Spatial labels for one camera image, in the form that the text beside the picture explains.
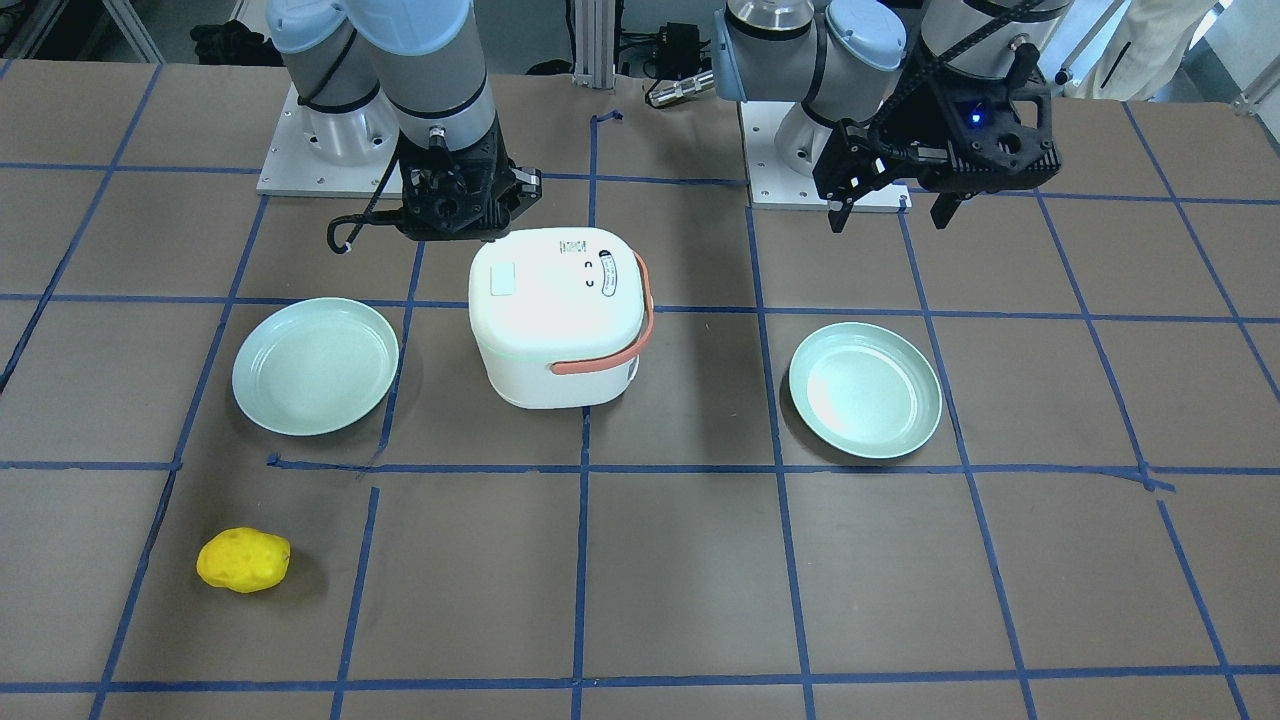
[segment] brown table surface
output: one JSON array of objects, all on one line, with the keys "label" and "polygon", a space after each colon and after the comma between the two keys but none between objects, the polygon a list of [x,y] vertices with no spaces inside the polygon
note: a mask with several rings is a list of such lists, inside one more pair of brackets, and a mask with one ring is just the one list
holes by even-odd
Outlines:
[{"label": "brown table surface", "polygon": [[[1060,101],[1038,192],[945,232],[748,204],[736,109],[495,77],[545,197],[648,260],[639,377],[525,411],[475,243],[260,197],[282,69],[0,65],[0,717],[1280,716],[1280,161],[1224,105]],[[621,118],[593,122],[618,110]],[[358,299],[393,395],[287,438],[230,395],[285,304]],[[861,320],[946,410],[887,462],[785,388]],[[293,543],[241,596],[219,530]]]}]

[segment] rice cooker lid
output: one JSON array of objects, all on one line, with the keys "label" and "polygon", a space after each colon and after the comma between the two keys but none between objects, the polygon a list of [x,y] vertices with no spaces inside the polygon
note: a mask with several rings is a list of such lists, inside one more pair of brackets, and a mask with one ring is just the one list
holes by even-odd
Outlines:
[{"label": "rice cooker lid", "polygon": [[485,243],[468,288],[476,341],[515,359],[602,357],[644,323],[635,255],[599,228],[515,231]]}]

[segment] person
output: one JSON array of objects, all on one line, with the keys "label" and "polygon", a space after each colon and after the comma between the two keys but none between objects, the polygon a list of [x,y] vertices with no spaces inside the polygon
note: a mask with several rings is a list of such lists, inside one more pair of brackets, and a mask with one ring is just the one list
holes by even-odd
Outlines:
[{"label": "person", "polygon": [[1133,0],[1102,58],[1066,97],[1149,100],[1174,78],[1216,0]]}]

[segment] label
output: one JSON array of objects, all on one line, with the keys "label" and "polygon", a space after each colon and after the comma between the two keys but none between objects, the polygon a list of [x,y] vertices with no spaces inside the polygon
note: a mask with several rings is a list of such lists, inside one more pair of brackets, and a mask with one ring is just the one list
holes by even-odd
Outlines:
[{"label": "label", "polygon": [[613,297],[613,293],[618,291],[618,264],[608,250],[600,251],[600,269],[604,272],[604,284],[600,287],[600,292],[605,297]]}]

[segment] button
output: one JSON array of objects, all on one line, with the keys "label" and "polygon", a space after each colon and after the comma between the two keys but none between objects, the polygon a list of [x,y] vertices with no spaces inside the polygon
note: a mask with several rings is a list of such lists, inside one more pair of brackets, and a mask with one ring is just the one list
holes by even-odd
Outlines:
[{"label": "button", "polygon": [[497,263],[489,268],[489,295],[516,295],[515,263]]}]

